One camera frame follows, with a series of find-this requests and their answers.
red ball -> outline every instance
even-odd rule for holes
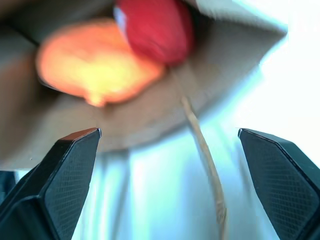
[[[138,54],[175,65],[193,48],[192,18],[181,0],[118,0],[114,13]]]

red object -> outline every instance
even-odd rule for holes
[[[136,53],[161,63],[183,62],[194,45],[192,18],[181,0],[118,0],[115,18]]]

orange object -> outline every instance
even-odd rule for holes
[[[165,71],[136,55],[111,19],[62,28],[41,46],[36,66],[48,85],[97,107],[136,96]]]

white surface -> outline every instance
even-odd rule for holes
[[[288,23],[289,34],[200,123],[225,193],[228,239],[276,240],[254,192],[237,132],[250,128],[288,139],[320,167],[320,3],[247,2]],[[106,166],[105,161],[97,158],[74,240],[215,239],[213,197],[187,127],[157,144],[133,149],[127,164],[115,160]],[[127,167],[124,209],[117,237],[112,237]]]

